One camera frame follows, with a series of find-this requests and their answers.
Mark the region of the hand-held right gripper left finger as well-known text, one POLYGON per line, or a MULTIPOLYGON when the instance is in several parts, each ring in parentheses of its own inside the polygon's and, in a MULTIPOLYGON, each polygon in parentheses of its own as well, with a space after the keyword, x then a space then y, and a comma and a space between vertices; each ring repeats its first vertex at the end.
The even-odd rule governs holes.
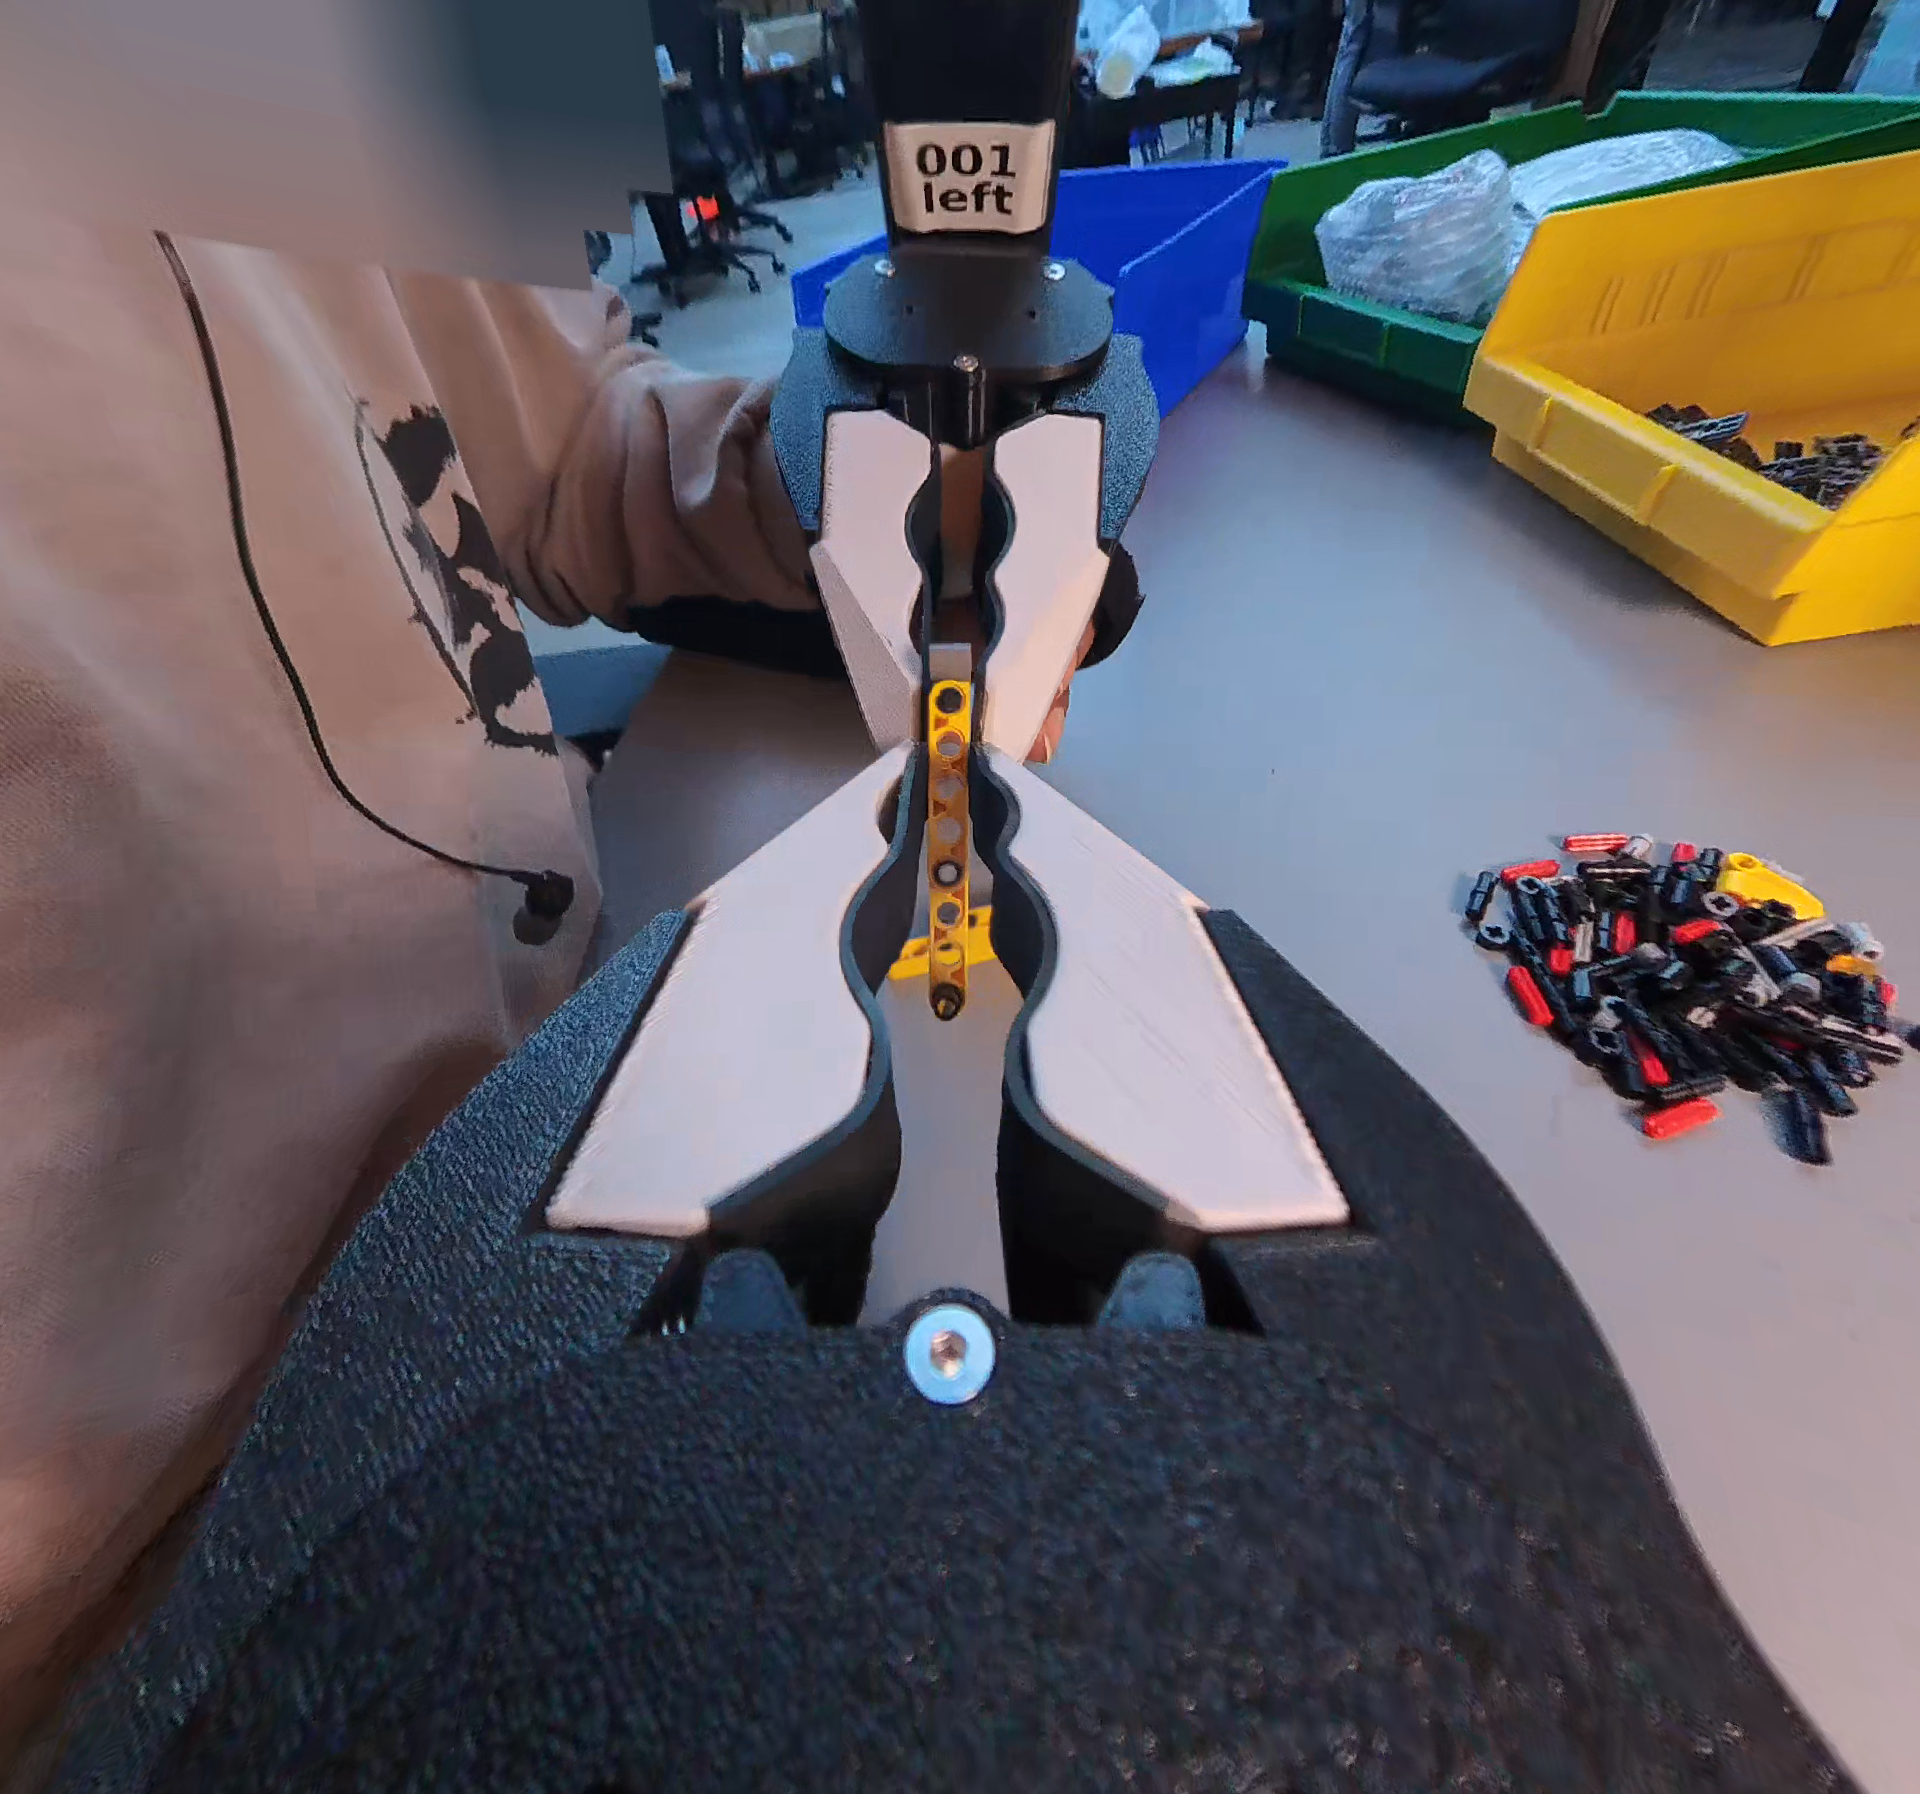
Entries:
POLYGON ((881 754, 690 908, 559 1167, 563 1233, 767 1251, 854 1325, 900 1182, 881 990, 916 930, 922 754, 881 754))

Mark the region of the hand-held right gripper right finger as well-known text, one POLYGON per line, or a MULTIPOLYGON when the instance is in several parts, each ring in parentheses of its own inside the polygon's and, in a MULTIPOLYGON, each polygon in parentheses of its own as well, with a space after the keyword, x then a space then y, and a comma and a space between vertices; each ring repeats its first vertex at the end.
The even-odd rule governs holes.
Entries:
POLYGON ((1200 1300, 1226 1246, 1347 1233, 1352 1203, 1217 939, 1217 912, 1037 772, 974 757, 1004 1038, 997 1207, 1016 1322, 1091 1325, 1143 1255, 1200 1300))

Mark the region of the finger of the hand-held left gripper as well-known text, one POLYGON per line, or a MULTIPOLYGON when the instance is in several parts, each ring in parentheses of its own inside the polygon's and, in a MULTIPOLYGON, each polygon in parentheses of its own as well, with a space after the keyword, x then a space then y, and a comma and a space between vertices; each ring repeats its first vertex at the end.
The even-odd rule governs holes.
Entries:
POLYGON ((977 735, 1027 760, 1073 677, 1109 577, 1104 422, 1034 413, 970 452, 977 491, 970 620, 977 735))
POLYGON ((824 515, 812 570, 858 716, 876 751, 925 722, 925 562, 909 537, 934 447, 886 412, 834 412, 824 430, 824 515))

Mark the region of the short yellow beam with pins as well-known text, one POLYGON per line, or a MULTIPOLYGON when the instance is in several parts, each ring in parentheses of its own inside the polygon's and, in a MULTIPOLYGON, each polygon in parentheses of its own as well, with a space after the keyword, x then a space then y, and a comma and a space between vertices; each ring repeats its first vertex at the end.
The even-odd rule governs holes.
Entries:
MULTIPOLYGON (((963 930, 963 960, 967 965, 980 965, 997 960, 992 941, 989 941, 989 903, 973 906, 963 930)), ((931 935, 913 935, 913 941, 903 945, 897 963, 891 965, 889 978, 891 981, 916 981, 931 975, 931 935)))

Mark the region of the long yellow perforated beam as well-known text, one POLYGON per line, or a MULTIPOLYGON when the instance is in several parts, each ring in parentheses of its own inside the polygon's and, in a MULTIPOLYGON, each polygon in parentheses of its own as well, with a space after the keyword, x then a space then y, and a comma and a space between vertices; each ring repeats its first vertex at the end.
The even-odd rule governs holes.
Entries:
POLYGON ((985 921, 973 903, 973 647, 928 647, 925 692, 928 1005, 951 1023, 970 1005, 985 921))

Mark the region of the person's left forearm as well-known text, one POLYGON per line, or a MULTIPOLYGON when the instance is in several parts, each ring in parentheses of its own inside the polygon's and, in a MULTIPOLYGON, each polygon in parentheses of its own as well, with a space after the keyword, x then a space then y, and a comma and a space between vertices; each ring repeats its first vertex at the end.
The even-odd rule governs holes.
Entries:
POLYGON ((617 290, 538 290, 508 324, 518 430, 472 461, 526 605, 556 625, 629 625, 709 601, 824 614, 773 445, 773 377, 712 374, 635 340, 617 290))

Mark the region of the grey desk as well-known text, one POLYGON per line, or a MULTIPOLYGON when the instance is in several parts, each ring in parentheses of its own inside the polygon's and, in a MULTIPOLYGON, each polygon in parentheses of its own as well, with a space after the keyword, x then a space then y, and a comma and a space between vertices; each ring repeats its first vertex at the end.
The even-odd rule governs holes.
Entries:
POLYGON ((1763 649, 1440 431, 1238 354, 1164 436, 1146 616, 1055 784, 1220 893, 1465 1122, 1642 1401, 1718 1580, 1869 1792, 1917 1787, 1917 1058, 1796 1161, 1659 1149, 1444 893, 1562 826, 1763 836, 1917 1000, 1917 631, 1763 649))

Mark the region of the black wrist rest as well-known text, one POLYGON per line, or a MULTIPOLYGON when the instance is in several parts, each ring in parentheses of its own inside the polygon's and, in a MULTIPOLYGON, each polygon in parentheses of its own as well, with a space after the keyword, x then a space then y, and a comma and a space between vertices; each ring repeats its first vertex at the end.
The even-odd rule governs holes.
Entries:
POLYGON ((819 605, 730 599, 633 605, 624 628, 670 653, 694 653, 781 677, 848 681, 848 662, 819 605))

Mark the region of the blue plastic bin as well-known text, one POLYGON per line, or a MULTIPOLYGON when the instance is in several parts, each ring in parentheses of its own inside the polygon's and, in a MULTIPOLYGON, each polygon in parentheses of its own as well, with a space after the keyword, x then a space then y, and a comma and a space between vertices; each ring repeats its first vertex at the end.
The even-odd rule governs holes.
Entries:
POLYGON ((1040 413, 1137 439, 1243 336, 1243 267, 1273 167, 1052 173, 1047 133, 931 127, 889 167, 889 233, 797 278, 785 439, 889 412, 980 447, 1040 413))

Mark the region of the green plastic bin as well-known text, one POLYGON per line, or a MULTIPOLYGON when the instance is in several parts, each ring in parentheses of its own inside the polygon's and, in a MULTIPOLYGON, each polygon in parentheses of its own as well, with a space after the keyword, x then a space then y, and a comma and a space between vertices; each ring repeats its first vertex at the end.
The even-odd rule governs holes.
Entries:
POLYGON ((1917 149, 1917 97, 1811 93, 1621 93, 1586 112, 1562 102, 1420 141, 1364 147, 1352 154, 1289 167, 1273 175, 1249 267, 1243 312, 1264 324, 1280 367, 1347 386, 1366 400, 1474 422, 1465 386, 1480 328, 1343 296, 1325 273, 1317 220, 1359 185, 1450 170, 1477 149, 1496 151, 1516 173, 1580 147, 1642 144, 1648 133, 1709 133, 1727 161, 1683 173, 1669 167, 1642 188, 1568 196, 1593 205, 1621 196, 1714 188, 1754 175, 1803 173, 1917 149))

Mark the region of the clear plastic bag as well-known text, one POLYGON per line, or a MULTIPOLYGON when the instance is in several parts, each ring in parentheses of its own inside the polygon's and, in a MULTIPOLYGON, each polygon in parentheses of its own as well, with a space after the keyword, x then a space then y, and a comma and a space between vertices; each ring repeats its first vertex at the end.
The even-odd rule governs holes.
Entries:
POLYGON ((1325 284, 1405 312, 1489 324, 1551 211, 1748 157, 1700 127, 1659 127, 1551 149, 1519 167, 1477 149, 1426 175, 1378 175, 1314 224, 1325 284))

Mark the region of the pile of black red pins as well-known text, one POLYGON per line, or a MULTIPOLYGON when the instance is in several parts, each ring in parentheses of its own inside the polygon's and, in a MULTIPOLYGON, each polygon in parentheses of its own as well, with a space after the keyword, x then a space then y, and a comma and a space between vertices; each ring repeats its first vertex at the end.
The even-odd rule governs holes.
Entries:
POLYGON ((1568 832, 1477 871, 1456 903, 1513 1009, 1647 1142, 1697 1134, 1748 1093, 1790 1160, 1832 1164, 1832 1127, 1917 1061, 1875 930, 1756 851, 1568 832))

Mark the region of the person's grey hoodie torso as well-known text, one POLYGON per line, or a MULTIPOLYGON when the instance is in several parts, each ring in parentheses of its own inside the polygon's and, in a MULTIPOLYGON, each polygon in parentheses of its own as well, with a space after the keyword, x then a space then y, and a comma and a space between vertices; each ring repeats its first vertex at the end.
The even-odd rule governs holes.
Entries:
POLYGON ((4 1751, 591 935, 576 762, 472 677, 533 291, 4 252, 4 1751))

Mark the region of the yellow plastic bin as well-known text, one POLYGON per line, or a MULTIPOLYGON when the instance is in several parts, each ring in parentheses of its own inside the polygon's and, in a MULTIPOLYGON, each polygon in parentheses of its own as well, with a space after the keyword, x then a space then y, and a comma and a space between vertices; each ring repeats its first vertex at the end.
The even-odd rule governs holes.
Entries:
POLYGON ((1499 464, 1766 647, 1915 625, 1917 151, 1551 214, 1465 401, 1499 464), (1881 461, 1824 506, 1659 406, 1881 461))

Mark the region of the heap of dark grey plates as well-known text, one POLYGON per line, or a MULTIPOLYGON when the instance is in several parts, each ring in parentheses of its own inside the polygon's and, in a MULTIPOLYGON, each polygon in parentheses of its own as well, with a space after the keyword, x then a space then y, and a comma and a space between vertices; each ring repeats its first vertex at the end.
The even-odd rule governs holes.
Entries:
POLYGON ((1851 491, 1866 486, 1893 455, 1899 445, 1917 436, 1917 397, 1899 401, 1897 427, 1887 422, 1885 439, 1873 430, 1814 430, 1800 439, 1756 442, 1751 412, 1711 413, 1703 406, 1662 401, 1642 416, 1665 427, 1678 439, 1742 464, 1763 479, 1782 486, 1821 509, 1836 509, 1851 491))

